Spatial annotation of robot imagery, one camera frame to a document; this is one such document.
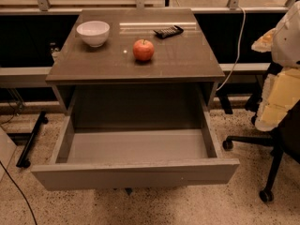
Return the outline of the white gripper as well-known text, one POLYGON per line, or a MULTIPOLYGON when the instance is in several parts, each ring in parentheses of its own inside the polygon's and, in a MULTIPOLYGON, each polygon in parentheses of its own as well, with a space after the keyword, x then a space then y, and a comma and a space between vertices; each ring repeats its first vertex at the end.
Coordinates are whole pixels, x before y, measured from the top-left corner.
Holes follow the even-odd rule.
POLYGON ((276 29, 259 37, 251 49, 259 53, 271 51, 272 60, 286 67, 277 75, 268 74, 264 81, 255 127, 270 131, 300 100, 300 1, 291 6, 276 29))

